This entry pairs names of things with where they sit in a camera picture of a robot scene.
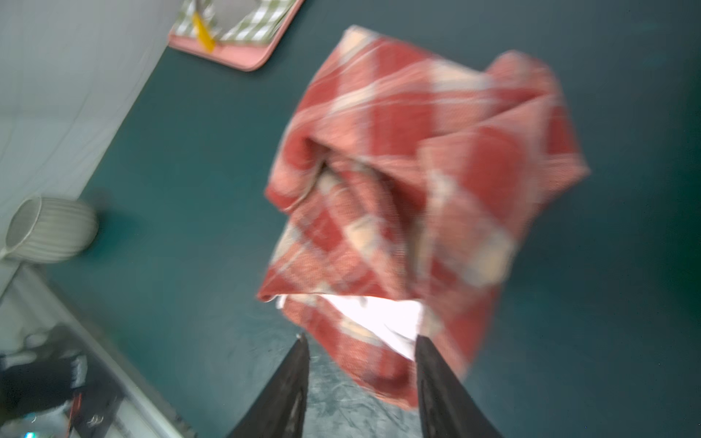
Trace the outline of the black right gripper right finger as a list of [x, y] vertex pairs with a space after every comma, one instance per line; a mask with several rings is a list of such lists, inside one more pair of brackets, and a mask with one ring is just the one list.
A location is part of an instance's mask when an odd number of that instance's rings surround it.
[[428, 438], [501, 438], [432, 341], [415, 344], [418, 411]]

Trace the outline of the red plaid skirt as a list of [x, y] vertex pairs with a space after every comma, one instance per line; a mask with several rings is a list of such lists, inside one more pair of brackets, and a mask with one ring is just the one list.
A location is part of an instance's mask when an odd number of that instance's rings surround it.
[[533, 221], [588, 173], [540, 60], [478, 71], [349, 27], [279, 144], [266, 196], [288, 221], [257, 296], [413, 410], [416, 338], [464, 376]]

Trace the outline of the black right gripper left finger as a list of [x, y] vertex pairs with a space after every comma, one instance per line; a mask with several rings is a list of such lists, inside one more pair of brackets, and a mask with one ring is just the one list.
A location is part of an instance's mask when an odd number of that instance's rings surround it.
[[303, 334], [229, 438], [300, 438], [307, 409], [310, 348]]

